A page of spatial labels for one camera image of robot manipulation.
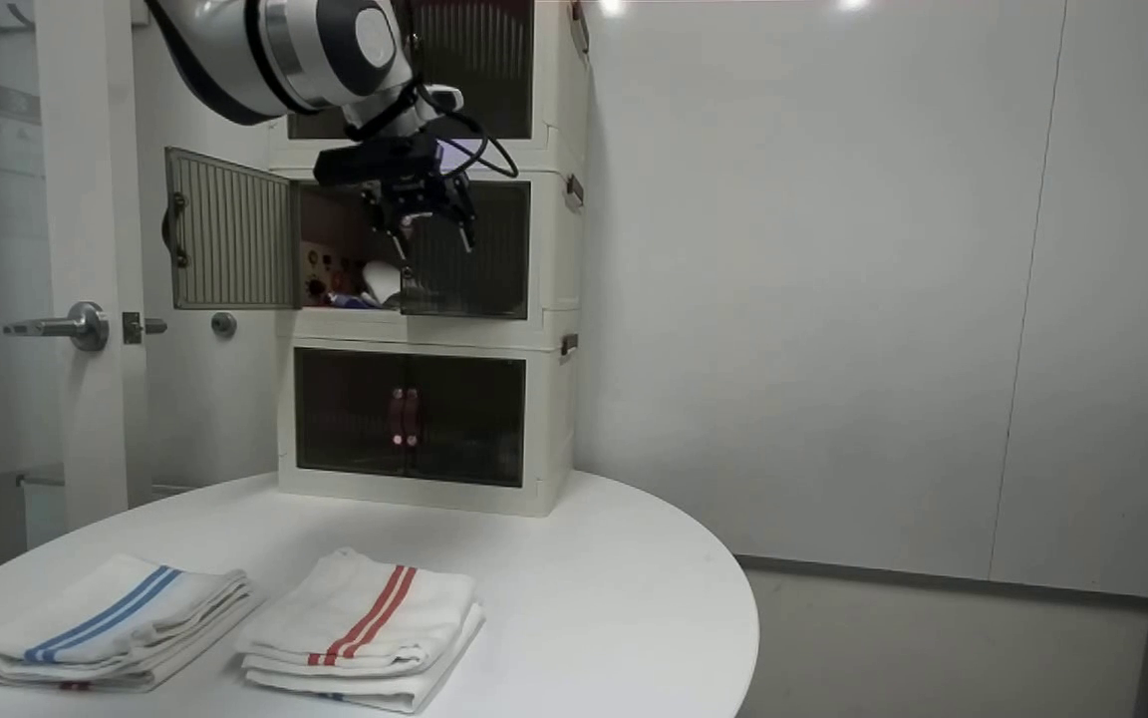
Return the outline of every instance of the white cabinet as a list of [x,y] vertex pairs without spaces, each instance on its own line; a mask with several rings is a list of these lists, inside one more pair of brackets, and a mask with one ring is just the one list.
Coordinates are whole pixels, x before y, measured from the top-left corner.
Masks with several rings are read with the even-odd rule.
[[427,221],[402,260],[360,191],[310,183],[329,114],[268,166],[166,151],[176,307],[285,310],[285,490],[542,513],[571,476],[584,26],[571,0],[417,2],[427,82],[519,159],[469,175],[474,240]]

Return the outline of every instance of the round white table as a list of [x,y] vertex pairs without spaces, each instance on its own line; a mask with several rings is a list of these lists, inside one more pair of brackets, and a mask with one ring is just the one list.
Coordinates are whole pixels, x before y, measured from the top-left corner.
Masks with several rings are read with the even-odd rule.
[[[484,629],[427,718],[733,718],[756,663],[756,606],[733,554],[633,486],[573,476],[546,518],[348,501],[268,476],[176,494],[0,566],[0,617],[108,554],[241,566],[280,599],[329,546],[469,576]],[[232,634],[152,693],[0,687],[0,718],[360,718],[360,706],[251,689]]]

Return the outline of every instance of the red stripe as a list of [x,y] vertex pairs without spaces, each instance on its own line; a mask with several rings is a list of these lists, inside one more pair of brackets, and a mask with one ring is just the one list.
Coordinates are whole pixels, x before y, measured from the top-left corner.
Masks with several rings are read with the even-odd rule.
[[410,582],[415,582],[417,572],[406,576],[398,599],[385,606],[385,613],[360,638],[348,645],[341,658],[360,658],[360,650],[389,622],[389,613],[402,606],[402,599],[410,594]]
[[376,622],[356,629],[348,643],[329,645],[326,665],[334,665],[341,650],[350,658],[364,643],[370,643],[381,629],[381,622],[402,606],[410,582],[415,582],[415,572],[402,566],[398,589],[385,599],[385,606],[376,613]]
[[368,629],[368,622],[381,609],[381,602],[389,599],[389,589],[398,588],[398,580],[402,580],[402,566],[393,566],[393,572],[385,576],[385,588],[378,589],[378,599],[370,602],[370,609],[368,609],[341,638],[334,638],[334,643],[326,645],[326,658],[329,658],[341,643],[350,643],[356,634]]

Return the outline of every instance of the white towel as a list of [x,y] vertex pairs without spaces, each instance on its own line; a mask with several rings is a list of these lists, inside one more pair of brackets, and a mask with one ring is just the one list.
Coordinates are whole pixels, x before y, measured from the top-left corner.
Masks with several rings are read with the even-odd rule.
[[120,554],[0,629],[0,683],[154,687],[256,606],[248,576]]
[[273,669],[251,669],[241,665],[241,678],[268,689],[283,693],[314,693],[326,703],[350,703],[370,710],[393,710],[410,713],[421,710],[427,698],[434,698],[446,683],[446,674],[467,655],[469,638],[480,629],[484,613],[479,602],[469,602],[461,629],[453,634],[449,650],[421,674],[398,674],[398,678],[302,678],[302,674],[273,674]]
[[341,546],[260,613],[240,650],[248,669],[273,674],[417,674],[449,650],[469,606],[461,576],[385,566]]

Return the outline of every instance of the grey floor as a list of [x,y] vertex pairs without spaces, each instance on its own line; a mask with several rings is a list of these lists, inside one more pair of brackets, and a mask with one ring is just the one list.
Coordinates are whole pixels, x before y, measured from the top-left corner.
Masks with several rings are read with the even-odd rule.
[[1148,606],[748,572],[742,718],[1148,718]]

